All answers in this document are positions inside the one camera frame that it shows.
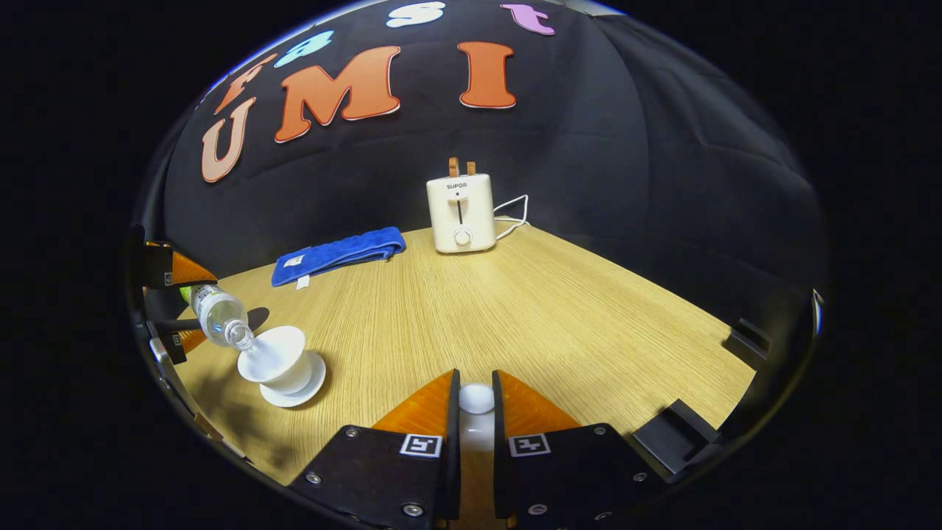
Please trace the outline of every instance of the plastic water bottle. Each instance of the plastic water bottle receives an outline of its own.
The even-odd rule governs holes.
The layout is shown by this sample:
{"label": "plastic water bottle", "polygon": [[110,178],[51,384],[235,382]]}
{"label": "plastic water bottle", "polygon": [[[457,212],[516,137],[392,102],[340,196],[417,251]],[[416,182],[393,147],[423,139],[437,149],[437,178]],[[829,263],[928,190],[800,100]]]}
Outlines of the plastic water bottle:
{"label": "plastic water bottle", "polygon": [[236,348],[240,352],[252,349],[255,334],[249,328],[249,314],[233,295],[216,285],[184,287],[180,293],[214,344]]}

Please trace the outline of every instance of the wood grain surface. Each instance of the wood grain surface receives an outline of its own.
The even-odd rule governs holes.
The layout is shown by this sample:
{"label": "wood grain surface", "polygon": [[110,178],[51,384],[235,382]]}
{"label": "wood grain surface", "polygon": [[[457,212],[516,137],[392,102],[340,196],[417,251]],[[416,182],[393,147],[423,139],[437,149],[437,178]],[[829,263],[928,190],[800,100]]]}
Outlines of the wood grain surface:
{"label": "wood grain surface", "polygon": [[[238,375],[235,350],[207,341],[176,367],[222,435],[278,482],[288,484],[341,425],[371,426],[452,368],[463,384],[489,384],[501,369],[577,421],[622,433],[677,398],[718,427],[752,381],[721,346],[729,326],[542,230],[525,225],[464,255],[438,254],[430,228],[403,238],[402,254],[313,276],[303,290],[273,288],[273,264],[220,280],[247,308],[270,309],[259,333],[297,326],[327,364],[317,396],[289,409]],[[492,466],[491,455],[463,455],[462,517],[452,528],[505,527],[494,519]]]}

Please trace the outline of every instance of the white saucer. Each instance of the white saucer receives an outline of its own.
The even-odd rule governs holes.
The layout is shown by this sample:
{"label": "white saucer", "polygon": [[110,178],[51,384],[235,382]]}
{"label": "white saucer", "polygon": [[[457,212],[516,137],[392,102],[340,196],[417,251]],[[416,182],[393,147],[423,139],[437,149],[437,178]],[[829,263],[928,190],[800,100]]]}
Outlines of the white saucer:
{"label": "white saucer", "polygon": [[306,387],[293,394],[281,394],[265,385],[259,384],[258,388],[262,390],[262,397],[265,398],[265,401],[275,406],[288,408],[290,406],[298,406],[317,394],[317,391],[320,390],[320,386],[324,384],[324,379],[327,376],[327,366],[324,364],[324,359],[318,354],[314,352],[305,352],[305,354],[307,354],[308,361],[311,363],[311,382],[309,382]]}

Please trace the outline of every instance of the folded towel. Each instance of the folded towel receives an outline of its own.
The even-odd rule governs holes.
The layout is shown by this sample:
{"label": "folded towel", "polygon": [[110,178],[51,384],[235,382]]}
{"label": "folded towel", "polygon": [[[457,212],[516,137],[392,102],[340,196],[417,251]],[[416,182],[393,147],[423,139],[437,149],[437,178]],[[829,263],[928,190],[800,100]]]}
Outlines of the folded towel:
{"label": "folded towel", "polygon": [[271,286],[278,287],[307,274],[326,273],[345,265],[388,259],[405,248],[402,234],[393,226],[303,248],[278,258],[275,272],[271,275]]}

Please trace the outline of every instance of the white toaster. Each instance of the white toaster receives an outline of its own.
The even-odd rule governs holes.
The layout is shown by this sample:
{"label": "white toaster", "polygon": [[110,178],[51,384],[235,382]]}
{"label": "white toaster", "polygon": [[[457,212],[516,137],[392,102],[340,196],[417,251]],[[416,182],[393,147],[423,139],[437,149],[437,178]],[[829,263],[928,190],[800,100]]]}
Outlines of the white toaster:
{"label": "white toaster", "polygon": [[455,254],[486,250],[494,246],[496,236],[491,176],[445,176],[428,181],[425,188],[429,195],[435,250]]}

